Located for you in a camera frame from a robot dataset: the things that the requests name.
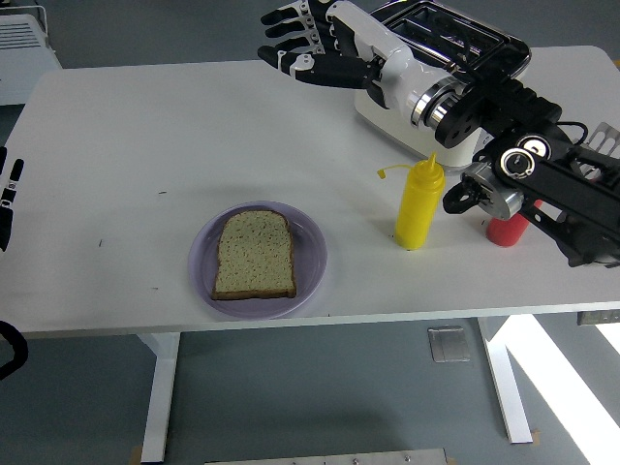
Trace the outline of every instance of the red bottle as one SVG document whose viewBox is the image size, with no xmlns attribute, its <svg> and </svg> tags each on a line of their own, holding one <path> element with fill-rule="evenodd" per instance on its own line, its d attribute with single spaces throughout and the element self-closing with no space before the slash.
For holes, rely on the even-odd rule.
<svg viewBox="0 0 620 465">
<path fill-rule="evenodd" d="M 535 201 L 534 206 L 540 208 L 543 201 Z M 486 238 L 500 247 L 512 247 L 516 244 L 530 225 L 519 213 L 510 220 L 503 221 L 493 218 L 486 227 Z"/>
</svg>

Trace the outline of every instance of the purple plate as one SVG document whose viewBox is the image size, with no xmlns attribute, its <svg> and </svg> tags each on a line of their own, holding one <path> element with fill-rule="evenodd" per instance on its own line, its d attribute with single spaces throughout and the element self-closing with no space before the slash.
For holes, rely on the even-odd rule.
<svg viewBox="0 0 620 465">
<path fill-rule="evenodd" d="M 294 245 L 296 297 L 213 300 L 211 291 L 217 273 L 217 243 L 224 224 L 236 213 L 264 209 L 282 213 L 289 220 Z M 245 320 L 266 320 L 295 310 L 319 287 L 326 265 L 326 240 L 317 224 L 296 208 L 275 201 L 253 201 L 223 211 L 204 225 L 194 239 L 189 255 L 190 281 L 202 299 L 222 313 Z"/>
</svg>

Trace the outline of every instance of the table leg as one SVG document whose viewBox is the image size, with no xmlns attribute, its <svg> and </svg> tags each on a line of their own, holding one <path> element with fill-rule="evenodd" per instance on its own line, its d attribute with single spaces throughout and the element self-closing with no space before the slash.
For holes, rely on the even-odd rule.
<svg viewBox="0 0 620 465">
<path fill-rule="evenodd" d="M 497 317 L 478 318 L 478 323 L 509 440 L 513 444 L 531 443 L 532 433 L 525 417 L 508 350 L 501 334 L 497 333 L 505 320 L 500 321 L 499 326 Z"/>
<path fill-rule="evenodd" d="M 140 340 L 157 356 L 142 444 L 143 463 L 164 461 L 180 337 L 179 332 L 139 335 Z"/>
</svg>

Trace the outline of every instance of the bread slice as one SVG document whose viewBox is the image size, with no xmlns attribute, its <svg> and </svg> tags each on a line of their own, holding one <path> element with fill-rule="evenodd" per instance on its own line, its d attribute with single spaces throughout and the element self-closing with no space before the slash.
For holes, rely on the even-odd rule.
<svg viewBox="0 0 620 465">
<path fill-rule="evenodd" d="M 217 245 L 214 300 L 295 297 L 293 237 L 284 215 L 246 210 L 224 225 Z"/>
</svg>

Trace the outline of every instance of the mustard bottle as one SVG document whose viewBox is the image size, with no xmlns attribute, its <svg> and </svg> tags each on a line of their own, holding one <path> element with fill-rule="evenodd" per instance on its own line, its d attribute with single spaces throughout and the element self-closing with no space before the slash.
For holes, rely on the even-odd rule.
<svg viewBox="0 0 620 465">
<path fill-rule="evenodd" d="M 409 165 L 394 165 L 378 170 L 379 177 L 386 177 L 385 170 L 408 168 L 407 182 L 400 202 L 394 239 L 407 250 L 415 250 L 426 241 L 435 210 L 446 187 L 444 169 L 436 163 L 433 152 L 428 160 Z"/>
</svg>

